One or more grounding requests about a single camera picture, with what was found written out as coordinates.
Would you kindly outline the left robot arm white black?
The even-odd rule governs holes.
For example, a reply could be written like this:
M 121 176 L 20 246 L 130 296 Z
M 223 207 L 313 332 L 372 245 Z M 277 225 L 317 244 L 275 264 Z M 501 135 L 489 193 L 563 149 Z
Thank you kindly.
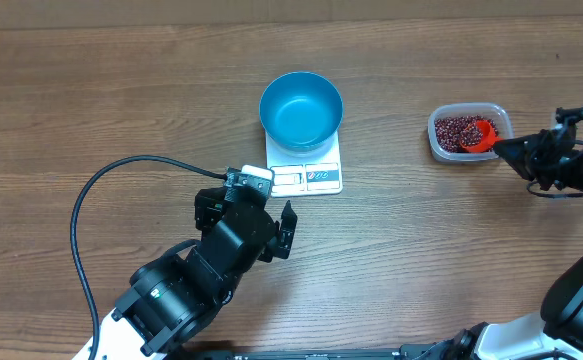
M 288 258 L 297 216 L 291 206 L 278 221 L 266 212 L 273 179 L 272 171 L 245 165 L 228 169 L 221 187 L 200 190 L 200 239 L 136 270 L 77 358 L 163 359 L 213 321 L 256 262 Z

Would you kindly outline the orange scoop with blue handle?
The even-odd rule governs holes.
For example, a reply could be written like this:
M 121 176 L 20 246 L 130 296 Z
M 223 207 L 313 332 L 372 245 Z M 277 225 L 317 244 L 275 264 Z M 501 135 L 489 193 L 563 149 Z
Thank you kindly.
M 468 153 L 485 153 L 501 141 L 495 127 L 487 120 L 476 120 L 460 132 L 460 146 Z

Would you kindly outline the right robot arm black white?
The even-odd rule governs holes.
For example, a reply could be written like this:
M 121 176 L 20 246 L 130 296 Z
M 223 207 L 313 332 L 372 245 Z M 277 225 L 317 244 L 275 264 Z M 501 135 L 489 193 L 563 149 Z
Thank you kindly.
M 583 198 L 583 108 L 559 108 L 554 126 L 496 140 L 495 153 L 541 198 Z M 540 308 L 482 322 L 422 353 L 431 359 L 583 359 L 583 255 L 548 288 Z

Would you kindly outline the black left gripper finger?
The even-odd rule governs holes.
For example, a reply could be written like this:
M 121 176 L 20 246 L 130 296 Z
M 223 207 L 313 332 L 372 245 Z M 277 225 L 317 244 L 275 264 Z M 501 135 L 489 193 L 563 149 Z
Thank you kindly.
M 295 230 L 297 226 L 297 214 L 288 200 L 281 213 L 279 221 L 275 222 L 275 234 L 266 243 L 265 248 L 258 257 L 259 261 L 270 263 L 274 258 L 286 260 L 289 258 Z
M 200 190 L 194 201 L 195 226 L 200 231 L 209 231 L 225 212 L 226 189 L 209 188 Z

